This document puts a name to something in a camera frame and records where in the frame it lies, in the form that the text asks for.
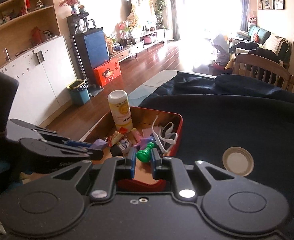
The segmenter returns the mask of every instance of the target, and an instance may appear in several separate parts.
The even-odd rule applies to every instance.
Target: red box
[[[145,109],[140,107],[130,107],[132,122],[135,128],[137,128],[140,132],[141,129],[148,128],[153,123],[156,115],[158,115],[158,119],[155,125],[162,125],[164,126],[168,122],[173,122],[174,130],[178,134],[178,138],[176,141],[175,146],[171,149],[171,151],[166,154],[166,156],[175,156],[180,139],[181,139],[181,132],[183,127],[183,118],[179,114],[163,112],[153,109]],[[93,143],[98,138],[104,138],[106,136],[110,136],[116,130],[114,125],[114,119],[112,117],[111,112],[109,111],[103,118],[101,118],[98,123],[96,123],[93,130],[84,140],[88,143]],[[127,134],[127,138],[135,142],[134,137],[131,133]],[[93,161],[94,164],[102,164],[105,159],[111,158],[110,148],[107,147],[104,150],[104,157],[100,161]],[[142,163],[138,159],[136,160],[136,172],[135,178],[128,180],[120,180],[118,181],[118,186],[130,191],[135,192],[146,192],[146,191],[162,191],[166,186],[165,180],[154,180],[151,175],[151,165],[150,163]]]
[[[93,70],[93,73],[96,77],[97,83],[100,86],[104,87],[114,78],[121,75],[118,59],[116,58],[110,61],[105,61],[104,64],[102,64],[99,67],[96,67]]]

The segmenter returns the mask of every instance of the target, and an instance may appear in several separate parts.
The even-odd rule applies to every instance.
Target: baseboard
[[[51,116],[49,116],[45,121],[43,121],[39,127],[46,128],[53,120],[55,120],[59,115],[62,114],[65,110],[67,110],[72,105],[72,101],[69,100],[62,107],[60,107],[56,112],[54,112]]]

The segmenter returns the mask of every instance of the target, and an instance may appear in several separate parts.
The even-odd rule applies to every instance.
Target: red pillow
[[[259,43],[259,41],[260,41],[260,38],[259,38],[259,36],[258,36],[258,34],[257,34],[257,33],[255,33],[255,34],[254,34],[253,41],[256,41],[257,43]]]

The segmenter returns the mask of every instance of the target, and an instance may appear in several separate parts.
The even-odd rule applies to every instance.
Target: cabinet handle
[[[39,56],[38,56],[38,53],[35,53],[36,57],[37,57],[37,61],[38,61],[38,64],[39,65],[41,62],[40,62],[40,59],[39,59]]]
[[[40,58],[42,59],[41,62],[44,62],[45,58],[43,57],[42,51],[39,51],[39,54],[40,54]]]

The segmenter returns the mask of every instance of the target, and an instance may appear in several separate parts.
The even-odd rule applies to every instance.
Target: white cabinet
[[[63,36],[20,55],[0,72],[19,81],[9,118],[35,125],[70,100],[66,86],[76,79]]]
[[[66,89],[76,79],[63,36],[37,47],[40,60],[60,106],[71,98]]]

